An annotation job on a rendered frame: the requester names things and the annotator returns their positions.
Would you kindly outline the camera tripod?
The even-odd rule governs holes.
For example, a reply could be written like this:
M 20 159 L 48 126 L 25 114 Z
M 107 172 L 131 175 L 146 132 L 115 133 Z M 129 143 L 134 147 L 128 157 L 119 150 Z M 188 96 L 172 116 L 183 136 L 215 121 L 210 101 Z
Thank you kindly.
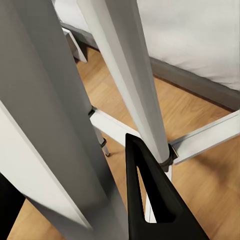
M 91 104 L 52 0 L 0 0 L 0 173 L 66 240 L 129 240 L 101 132 L 141 138 L 172 182 L 240 135 L 240 110 L 168 142 L 137 0 L 76 2 L 137 131 Z

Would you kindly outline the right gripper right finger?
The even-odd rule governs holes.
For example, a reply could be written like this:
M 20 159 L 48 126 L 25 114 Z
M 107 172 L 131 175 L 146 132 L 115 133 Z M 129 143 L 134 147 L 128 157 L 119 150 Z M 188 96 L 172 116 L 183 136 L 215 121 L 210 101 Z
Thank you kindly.
M 145 142 L 125 134 L 129 240 L 210 240 Z M 139 168 L 156 223 L 145 220 Z

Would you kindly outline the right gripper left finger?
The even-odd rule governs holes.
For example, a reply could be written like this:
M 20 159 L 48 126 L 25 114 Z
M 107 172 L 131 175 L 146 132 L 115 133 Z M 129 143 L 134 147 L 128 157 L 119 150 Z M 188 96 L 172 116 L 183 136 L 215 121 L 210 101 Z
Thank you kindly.
M 0 240 L 7 240 L 26 197 L 0 172 Z

